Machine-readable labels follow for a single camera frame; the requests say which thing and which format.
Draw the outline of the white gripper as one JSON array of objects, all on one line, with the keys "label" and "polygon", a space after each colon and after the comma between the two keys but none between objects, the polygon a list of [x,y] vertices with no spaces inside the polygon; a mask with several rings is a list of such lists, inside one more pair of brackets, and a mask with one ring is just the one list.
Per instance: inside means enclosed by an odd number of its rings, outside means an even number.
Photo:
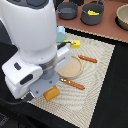
[{"label": "white gripper", "polygon": [[71,61],[70,43],[18,49],[2,65],[5,82],[15,99],[26,93],[39,97],[59,81],[58,71]]}]

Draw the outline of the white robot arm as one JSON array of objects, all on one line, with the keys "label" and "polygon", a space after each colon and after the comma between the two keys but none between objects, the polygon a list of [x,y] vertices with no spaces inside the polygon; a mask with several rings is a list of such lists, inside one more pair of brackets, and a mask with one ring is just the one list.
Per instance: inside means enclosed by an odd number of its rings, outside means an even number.
[{"label": "white robot arm", "polygon": [[0,0],[0,21],[18,49],[2,65],[9,90],[16,99],[39,97],[71,61],[70,44],[57,48],[53,0]]}]

